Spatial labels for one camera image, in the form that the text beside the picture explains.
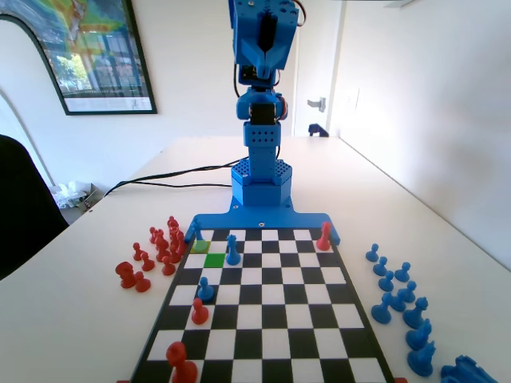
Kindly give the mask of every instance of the black chair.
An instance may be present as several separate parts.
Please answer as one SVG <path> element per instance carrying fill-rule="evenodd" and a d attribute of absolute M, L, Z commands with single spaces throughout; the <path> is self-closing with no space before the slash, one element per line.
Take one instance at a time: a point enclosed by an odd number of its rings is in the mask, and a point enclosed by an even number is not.
<path fill-rule="evenodd" d="M 0 280 L 32 258 L 68 224 L 16 140 L 0 135 Z"/>

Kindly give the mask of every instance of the chessboard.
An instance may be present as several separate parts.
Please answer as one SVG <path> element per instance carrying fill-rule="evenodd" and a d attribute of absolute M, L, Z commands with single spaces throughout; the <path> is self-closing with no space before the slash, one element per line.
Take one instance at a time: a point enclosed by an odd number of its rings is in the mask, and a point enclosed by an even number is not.
<path fill-rule="evenodd" d="M 183 342 L 197 382 L 394 382 L 336 246 L 320 229 L 207 230 L 204 253 L 185 256 L 132 383 L 169 383 L 165 356 Z M 236 236 L 241 262 L 225 262 Z M 199 280 L 215 291 L 208 320 L 191 320 Z"/>

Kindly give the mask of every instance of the white table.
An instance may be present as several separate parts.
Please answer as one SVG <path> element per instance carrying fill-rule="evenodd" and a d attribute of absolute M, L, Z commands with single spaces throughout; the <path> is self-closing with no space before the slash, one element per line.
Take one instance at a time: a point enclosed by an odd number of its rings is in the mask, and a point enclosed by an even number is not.
<path fill-rule="evenodd" d="M 240 137 L 179 140 L 135 176 L 225 164 L 247 149 Z M 509 381 L 511 274 L 428 207 L 336 139 L 284 139 L 281 158 L 293 166 L 297 211 L 326 212 L 366 312 L 382 292 L 372 243 L 396 270 L 412 265 L 417 295 L 430 307 L 434 377 L 460 354 L 470 355 L 500 382 Z M 229 170 L 196 172 L 169 183 L 230 183 Z M 176 216 L 187 227 L 196 213 L 223 212 L 229 188 L 171 189 L 129 185 L 115 191 L 27 264 L 0 282 L 0 381 L 114 382 L 129 379 L 156 319 L 168 279 L 156 272 L 150 291 L 119 287 L 116 265 L 133 242 L 149 247 L 149 227 Z M 37 230 L 27 223 L 26 230 Z M 370 315 L 393 375 L 424 381 L 406 364 L 409 329 L 392 312 L 387 326 Z"/>

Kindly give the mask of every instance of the white square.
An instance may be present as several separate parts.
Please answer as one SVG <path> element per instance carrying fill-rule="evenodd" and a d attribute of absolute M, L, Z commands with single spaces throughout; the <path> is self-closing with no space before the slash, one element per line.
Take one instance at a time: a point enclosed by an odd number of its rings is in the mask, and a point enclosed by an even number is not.
<path fill-rule="evenodd" d="M 211 330 L 206 359 L 233 359 L 236 330 Z"/>
<path fill-rule="evenodd" d="M 286 317 L 288 329 L 312 329 L 314 327 L 309 305 L 286 305 Z"/>
<path fill-rule="evenodd" d="M 279 241 L 279 252 L 282 253 L 298 253 L 295 241 Z"/>
<path fill-rule="evenodd" d="M 311 232 L 309 230 L 294 230 L 297 241 L 311 241 Z"/>
<path fill-rule="evenodd" d="M 209 254 L 225 254 L 227 252 L 227 241 L 212 241 L 209 246 Z"/>
<path fill-rule="evenodd" d="M 208 279 L 208 285 L 220 285 L 220 277 L 222 276 L 222 269 L 217 267 L 208 267 L 202 269 L 200 277 L 206 277 Z"/>
<path fill-rule="evenodd" d="M 232 381 L 236 383 L 260 383 L 263 381 L 263 361 L 235 359 L 232 363 Z"/>
<path fill-rule="evenodd" d="M 277 230 L 263 230 L 263 241 L 278 241 L 279 232 Z"/>
<path fill-rule="evenodd" d="M 240 303 L 240 285 L 220 285 L 216 305 L 237 305 Z"/>
<path fill-rule="evenodd" d="M 353 357 L 349 361 L 357 383 L 385 383 L 382 368 L 375 357 Z"/>
<path fill-rule="evenodd" d="M 301 267 L 319 267 L 316 253 L 298 253 Z"/>
<path fill-rule="evenodd" d="M 280 254 L 279 253 L 269 253 L 262 255 L 263 267 L 281 267 L 280 264 Z"/>
<path fill-rule="evenodd" d="M 283 285 L 263 285 L 264 305 L 283 305 L 284 303 Z"/>
<path fill-rule="evenodd" d="M 287 330 L 263 329 L 263 359 L 289 359 L 290 357 Z"/>
<path fill-rule="evenodd" d="M 303 285 L 301 267 L 283 267 L 282 282 L 284 285 Z"/>
<path fill-rule="evenodd" d="M 261 241 L 246 241 L 244 253 L 261 254 L 263 252 L 263 242 Z"/>
<path fill-rule="evenodd" d="M 354 304 L 332 305 L 340 329 L 363 329 L 364 325 Z"/>
<path fill-rule="evenodd" d="M 319 359 L 292 359 L 294 383 L 323 381 L 323 370 Z"/>
<path fill-rule="evenodd" d="M 173 342 L 181 342 L 183 330 L 160 330 L 156 334 L 153 347 L 147 356 L 148 361 L 166 361 L 167 348 Z"/>
<path fill-rule="evenodd" d="M 207 254 L 190 254 L 184 264 L 185 269 L 202 269 Z"/>
<path fill-rule="evenodd" d="M 346 283 L 340 267 L 322 267 L 325 283 Z"/>
<path fill-rule="evenodd" d="M 305 285 L 305 294 L 310 304 L 328 304 L 331 303 L 328 295 L 327 285 Z"/>
<path fill-rule="evenodd" d="M 202 325 L 196 325 L 192 320 L 192 313 L 193 313 L 193 306 L 190 309 L 190 315 L 188 316 L 188 320 L 186 322 L 186 330 L 209 330 L 211 329 L 211 324 L 213 322 L 213 314 L 215 313 L 215 307 L 214 306 L 206 306 L 208 309 L 208 320 L 204 322 Z"/>
<path fill-rule="evenodd" d="M 170 306 L 190 306 L 195 298 L 197 286 L 177 285 L 170 300 Z"/>
<path fill-rule="evenodd" d="M 263 308 L 261 305 L 238 306 L 238 330 L 253 330 L 263 328 Z"/>
<path fill-rule="evenodd" d="M 337 329 L 315 329 L 314 336 L 320 359 L 346 359 L 348 354 L 344 348 L 341 332 Z"/>
<path fill-rule="evenodd" d="M 241 271 L 242 285 L 260 285 L 263 283 L 263 269 L 247 267 Z"/>

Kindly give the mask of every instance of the green square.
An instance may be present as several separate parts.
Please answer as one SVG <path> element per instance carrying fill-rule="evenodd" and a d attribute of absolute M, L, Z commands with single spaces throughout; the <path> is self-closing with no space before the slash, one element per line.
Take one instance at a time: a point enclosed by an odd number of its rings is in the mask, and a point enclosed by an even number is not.
<path fill-rule="evenodd" d="M 204 261 L 204 268 L 224 267 L 225 254 L 208 254 Z"/>

